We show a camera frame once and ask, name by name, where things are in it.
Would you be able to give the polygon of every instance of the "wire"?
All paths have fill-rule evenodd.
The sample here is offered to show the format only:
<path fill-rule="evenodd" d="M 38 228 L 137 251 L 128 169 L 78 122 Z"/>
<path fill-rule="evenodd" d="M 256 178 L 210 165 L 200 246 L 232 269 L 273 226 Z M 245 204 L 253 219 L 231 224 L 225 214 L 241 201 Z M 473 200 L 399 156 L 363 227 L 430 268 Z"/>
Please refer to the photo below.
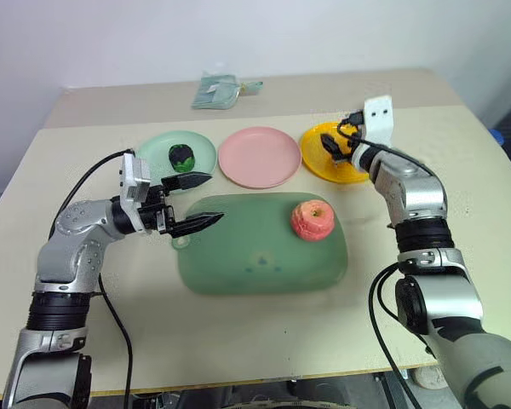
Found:
<path fill-rule="evenodd" d="M 122 157 L 125 153 L 135 153 L 132 149 L 125 149 L 124 151 L 119 151 L 112 153 L 111 155 L 106 156 L 102 160 L 98 161 L 96 164 L 91 166 L 87 172 L 81 177 L 81 179 L 76 183 L 76 186 L 68 193 L 68 196 L 66 196 L 66 199 L 62 204 L 60 205 L 59 211 L 57 211 L 57 214 L 55 215 L 55 218 L 53 219 L 53 223 L 51 224 L 51 229 L 49 230 L 49 239 L 51 239 L 51 236 L 53 236 L 53 233 L 55 232 L 55 224 L 57 222 L 57 218 L 59 217 L 60 213 L 68 206 L 68 204 L 72 201 L 72 198 L 74 195 L 78 192 L 79 188 L 89 179 L 89 176 L 95 172 L 95 170 L 99 169 L 103 164 L 106 162 L 111 161 L 114 158 Z M 130 380 L 132 378 L 133 374 L 133 346 L 130 341 L 129 333 L 125 329 L 123 322 L 119 319 L 119 315 L 116 312 L 115 308 L 112 305 L 112 302 L 110 301 L 110 298 L 108 297 L 108 294 L 106 293 L 106 290 L 104 288 L 104 283 L 102 282 L 102 276 L 99 274 L 99 287 L 100 287 L 100 294 L 99 293 L 93 293 L 93 295 L 102 295 L 104 298 L 104 301 L 106 305 L 108 306 L 108 309 L 110 310 L 110 313 L 112 314 L 113 319 L 116 321 L 116 324 L 119 327 L 119 330 L 123 334 L 123 338 L 125 339 L 125 343 L 127 344 L 127 353 L 129 355 L 129 363 L 127 365 L 127 379 L 125 380 L 125 393 L 123 395 L 123 409 L 129 409 L 129 395 L 130 395 Z"/>
<path fill-rule="evenodd" d="M 411 403 L 415 407 L 415 409 L 422 409 L 422 407 L 420 406 L 420 404 L 416 400 L 416 397 L 412 394 L 412 391 L 409 388 L 409 385 L 407 385 L 407 382 L 401 376 L 401 373 L 399 372 L 399 368 L 395 364 L 395 362 L 394 362 L 394 360 L 392 358 L 392 355 L 390 354 L 390 351 L 388 351 L 388 347 L 384 343 L 384 339 L 382 339 L 382 335 L 381 335 L 380 330 L 378 329 L 378 324 L 376 323 L 376 318 L 375 318 L 375 309 L 374 309 L 374 306 L 373 306 L 373 298 L 374 298 L 374 295 L 375 295 L 375 289 L 376 289 L 377 285 L 379 284 L 380 280 L 384 276 L 386 276 L 386 275 L 389 276 L 395 270 L 397 270 L 397 268 L 398 268 L 398 263 L 395 262 L 394 264 L 391 264 L 388 267 L 384 268 L 373 279 L 373 282 L 371 283 L 371 286 L 370 286 L 370 289 L 369 289 L 369 300 L 368 300 L 368 304 L 369 304 L 369 317 L 370 317 L 370 320 L 371 320 L 371 325 L 373 326 L 373 331 L 375 332 L 375 335 L 376 335 L 376 340 L 378 341 L 379 345 L 381 346 L 382 352 L 386 355 L 386 359 L 388 360 L 388 362 L 390 363 L 390 366 L 392 367 L 393 374 L 398 379 L 399 383 L 401 384 L 401 387 L 403 388 L 403 390 L 407 394 L 407 397 L 409 398 L 409 400 L 411 401 Z"/>
<path fill-rule="evenodd" d="M 384 372 L 380 372 L 378 373 L 378 377 L 381 380 L 382 389 L 384 390 L 384 395 L 386 396 L 386 401 L 388 402 L 389 409 L 397 409 L 397 406 L 393 401 L 392 391 L 390 390 L 390 385 L 388 384 L 386 375 Z"/>
<path fill-rule="evenodd" d="M 116 321 L 116 324 L 119 327 L 119 330 L 123 334 L 123 338 L 125 339 L 125 343 L 127 344 L 127 354 L 129 355 L 129 363 L 127 364 L 127 379 L 125 380 L 125 393 L 123 395 L 123 409 L 129 409 L 129 395 L 130 395 L 130 380 L 133 377 L 133 345 L 130 341 L 129 333 L 125 329 L 123 322 L 119 318 L 118 313 L 104 289 L 104 283 L 102 283 L 102 275 L 99 274 L 99 287 L 102 292 L 102 298 L 104 298 L 104 302 L 108 306 L 110 313 L 112 313 L 113 319 Z"/>
<path fill-rule="evenodd" d="M 106 156 L 102 160 L 99 160 L 96 164 L 91 166 L 91 168 L 85 172 L 85 174 L 81 177 L 81 179 L 76 183 L 76 186 L 68 193 L 68 196 L 66 196 L 66 199 L 62 204 L 60 205 L 59 211 L 57 211 L 57 214 L 55 215 L 55 218 L 53 219 L 53 223 L 51 223 L 51 229 L 49 230 L 49 236 L 48 239 L 51 239 L 51 236 L 55 232 L 55 223 L 57 221 L 57 217 L 59 217 L 59 214 L 62 213 L 62 211 L 68 206 L 68 204 L 71 202 L 74 195 L 78 192 L 79 188 L 89 179 L 89 176 L 95 172 L 95 170 L 99 169 L 103 164 L 106 162 L 111 161 L 114 158 L 119 158 L 120 156 L 123 156 L 125 153 L 134 153 L 132 149 L 125 149 L 124 151 L 119 151 L 112 153 L 111 155 Z"/>
<path fill-rule="evenodd" d="M 381 308 L 384 310 L 386 314 L 392 317 L 394 320 L 399 322 L 398 316 L 394 314 L 392 311 L 388 309 L 384 300 L 382 300 L 382 287 L 384 286 L 384 282 L 394 273 L 395 270 L 388 271 L 386 274 L 382 276 L 382 279 L 378 282 L 378 287 L 376 288 L 376 298 L 378 303 L 381 304 Z"/>

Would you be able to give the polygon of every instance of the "green cutting board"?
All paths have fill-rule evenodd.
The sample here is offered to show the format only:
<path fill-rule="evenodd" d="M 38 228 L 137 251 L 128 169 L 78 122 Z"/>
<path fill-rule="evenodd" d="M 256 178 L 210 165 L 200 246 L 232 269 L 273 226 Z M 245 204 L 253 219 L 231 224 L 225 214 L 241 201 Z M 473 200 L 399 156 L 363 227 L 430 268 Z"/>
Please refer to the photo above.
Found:
<path fill-rule="evenodd" d="M 185 285 L 200 294 L 262 294 L 321 290 L 347 270 L 341 224 L 325 239 L 307 242 L 290 225 L 301 202 L 322 199 L 310 193 L 212 196 L 187 212 L 222 211 L 224 217 L 202 232 L 173 240 Z"/>

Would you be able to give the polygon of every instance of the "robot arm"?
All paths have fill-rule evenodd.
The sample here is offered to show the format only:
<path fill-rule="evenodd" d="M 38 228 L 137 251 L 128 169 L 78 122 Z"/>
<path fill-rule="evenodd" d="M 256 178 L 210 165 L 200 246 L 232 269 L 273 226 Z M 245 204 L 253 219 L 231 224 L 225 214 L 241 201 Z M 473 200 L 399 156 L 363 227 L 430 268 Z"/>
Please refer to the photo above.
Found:
<path fill-rule="evenodd" d="M 70 205 L 55 221 L 55 232 L 40 250 L 32 304 L 20 331 L 3 397 L 3 408 L 85 408 L 91 359 L 78 352 L 86 342 L 89 300 L 106 247 L 125 234 L 158 230 L 173 237 L 195 233 L 222 213 L 203 213 L 177 222 L 169 193 L 196 187 L 211 176 L 197 172 L 150 187 L 147 165 L 126 153 L 119 197 Z"/>
<path fill-rule="evenodd" d="M 389 147 L 391 98 L 368 100 L 343 123 L 358 127 L 362 141 Z M 405 275 L 395 287 L 399 322 L 422 336 L 463 407 L 511 408 L 511 341 L 482 328 L 479 295 L 447 226 L 443 186 L 425 166 L 358 138 L 343 156 L 370 174 L 386 200 Z"/>

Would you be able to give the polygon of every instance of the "green plate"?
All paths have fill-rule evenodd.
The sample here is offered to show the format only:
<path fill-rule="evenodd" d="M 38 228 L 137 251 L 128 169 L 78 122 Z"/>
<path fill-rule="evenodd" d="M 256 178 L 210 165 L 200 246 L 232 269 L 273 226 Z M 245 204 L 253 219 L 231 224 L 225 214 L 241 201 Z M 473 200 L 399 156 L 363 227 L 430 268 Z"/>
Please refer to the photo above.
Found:
<path fill-rule="evenodd" d="M 217 153 L 212 142 L 190 130 L 171 130 L 144 142 L 136 152 L 138 158 L 145 159 L 150 165 L 152 185 L 160 185 L 163 177 L 179 175 L 169 161 L 169 150 L 182 143 L 193 150 L 193 172 L 214 173 Z"/>
<path fill-rule="evenodd" d="M 173 240 L 184 284 L 200 294 L 262 294 L 321 290 L 347 270 L 341 223 L 325 239 L 300 239 L 290 215 L 310 193 L 211 196 L 187 212 L 223 211 L 202 232 Z"/>

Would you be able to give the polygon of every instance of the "table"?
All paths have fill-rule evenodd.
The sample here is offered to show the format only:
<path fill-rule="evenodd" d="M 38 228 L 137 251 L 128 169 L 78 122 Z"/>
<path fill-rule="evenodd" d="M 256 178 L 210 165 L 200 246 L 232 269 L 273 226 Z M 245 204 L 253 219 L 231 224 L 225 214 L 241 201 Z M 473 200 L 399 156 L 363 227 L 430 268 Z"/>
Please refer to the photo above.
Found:
<path fill-rule="evenodd" d="M 362 107 L 365 97 L 383 92 L 393 97 L 394 145 L 428 164 L 445 184 L 453 239 L 481 296 L 486 330 L 511 339 L 511 164 L 454 93 L 420 70 L 269 78 L 265 83 L 261 95 L 245 97 L 225 112 L 190 111 L 186 103 L 196 84 L 80 89 L 60 99 L 0 199 L 0 396 L 18 331 L 26 323 L 38 250 L 56 209 L 90 165 L 167 130 L 200 132 L 217 146 L 252 125 L 273 126 L 299 139 L 315 124 L 337 120 L 344 109 Z M 304 99 L 300 84 L 310 89 Z M 334 92 L 319 92 L 318 84 Z M 122 108 L 129 104 L 128 95 L 138 99 L 130 102 L 131 110 Z M 167 111 L 171 101 L 183 105 Z M 144 110 L 147 105 L 152 109 Z M 118 167 L 118 161 L 102 167 L 76 199 L 118 194 Z M 133 340 L 134 391 L 388 368 L 367 311 L 371 280 L 397 256 L 393 231 L 385 228 L 383 199 L 369 182 L 336 185 L 304 167 L 265 192 L 296 191 L 328 200 L 346 236 L 347 274 L 326 291 L 200 296 L 181 283 L 169 237 L 130 235 L 108 248 L 102 276 Z M 212 181 L 174 196 L 176 215 L 182 217 L 202 197 L 225 193 L 257 192 L 234 185 L 216 169 Z M 393 305 L 390 281 L 384 301 Z M 382 311 L 377 320 L 399 366 L 433 363 L 416 338 Z M 83 353 L 93 357 L 93 394 L 120 394 L 126 348 L 98 297 L 91 301 L 88 326 Z"/>

